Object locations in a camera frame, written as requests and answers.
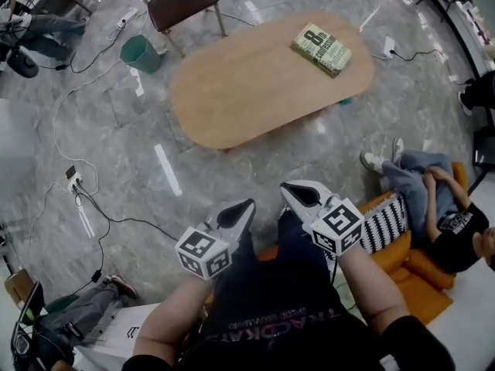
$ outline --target brown chair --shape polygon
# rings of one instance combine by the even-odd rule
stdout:
[[[168,39],[172,47],[181,55],[185,56],[183,51],[170,38],[169,30],[177,23],[188,19],[190,16],[197,14],[200,11],[206,10],[212,5],[215,7],[220,31],[223,37],[225,33],[224,23],[218,8],[219,0],[142,0],[148,7],[149,18],[155,29],[161,32]]]

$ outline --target white sneaker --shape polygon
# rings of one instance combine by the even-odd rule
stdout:
[[[394,142],[392,143],[392,163],[396,166],[399,166],[399,162],[401,160],[402,153],[404,152],[404,141],[402,138],[396,137],[394,138]]]
[[[366,169],[370,169],[374,172],[384,174],[381,165],[386,161],[385,158],[379,157],[378,155],[372,154],[370,152],[361,152],[359,156],[361,163]]]
[[[459,92],[457,94],[457,99],[459,100],[459,103],[461,103],[461,107],[463,108],[464,114],[467,115],[468,117],[471,117],[473,115],[473,111],[467,108],[467,106],[463,103],[463,100],[461,99],[461,95],[463,95],[464,92]]]

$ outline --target wall outlet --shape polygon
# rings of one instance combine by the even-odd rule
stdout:
[[[83,182],[83,176],[80,175],[79,172],[74,173],[74,176],[72,176],[69,180],[69,185],[67,186],[67,189],[71,194],[75,194],[76,192],[74,191],[73,186],[77,187],[77,181],[79,179],[79,182]]]
[[[391,39],[389,36],[385,38],[385,47],[384,47],[384,55],[388,59],[392,59],[394,55],[391,54],[390,51],[395,51],[395,41]]]
[[[119,29],[123,29],[125,27],[125,23],[129,23],[133,18],[138,16],[137,9],[130,9],[127,14],[125,14],[118,22],[117,27]]]

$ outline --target white box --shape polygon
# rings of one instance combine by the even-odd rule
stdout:
[[[204,280],[211,279],[232,264],[232,249],[225,240],[191,226],[176,245],[184,269]]]
[[[311,224],[312,241],[337,256],[361,238],[364,217],[352,202],[345,198],[326,215]]]

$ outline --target book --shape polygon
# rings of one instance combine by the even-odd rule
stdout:
[[[313,23],[292,40],[291,47],[331,77],[337,77],[352,56],[350,49]]]

